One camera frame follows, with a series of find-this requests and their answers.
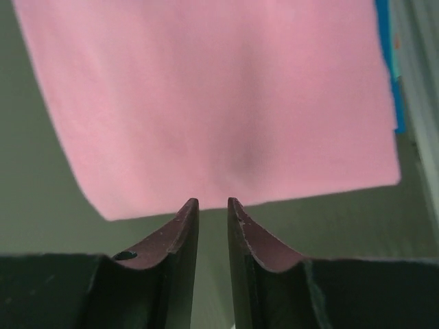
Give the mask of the right aluminium frame post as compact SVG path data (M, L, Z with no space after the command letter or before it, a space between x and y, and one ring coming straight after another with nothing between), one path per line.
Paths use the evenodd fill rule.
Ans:
M391 1L399 65L430 193L438 198L438 2Z

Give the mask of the pink t shirt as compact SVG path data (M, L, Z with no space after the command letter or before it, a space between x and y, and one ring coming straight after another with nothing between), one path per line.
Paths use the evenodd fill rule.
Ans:
M51 122L108 220L397 184L372 1L15 1Z

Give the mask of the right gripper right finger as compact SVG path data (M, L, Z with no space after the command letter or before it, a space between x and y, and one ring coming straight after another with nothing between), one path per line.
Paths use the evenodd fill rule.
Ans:
M318 328L304 256L251 219L234 197L227 222L236 328Z

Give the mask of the blue folded t shirt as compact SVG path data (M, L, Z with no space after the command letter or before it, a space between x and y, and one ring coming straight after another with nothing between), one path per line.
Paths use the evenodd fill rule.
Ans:
M390 84L392 87L396 117L395 132L402 134L406 131L406 124L404 118L404 100L401 91L401 74L396 56L396 51L399 48L399 39L392 29L390 2L388 0L374 0L374 3L377 11L381 49L390 72Z

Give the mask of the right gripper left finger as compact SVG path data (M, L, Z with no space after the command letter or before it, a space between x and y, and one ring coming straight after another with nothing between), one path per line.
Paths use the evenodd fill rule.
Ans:
M190 327L198 232L191 198L171 221L103 261L103 328Z

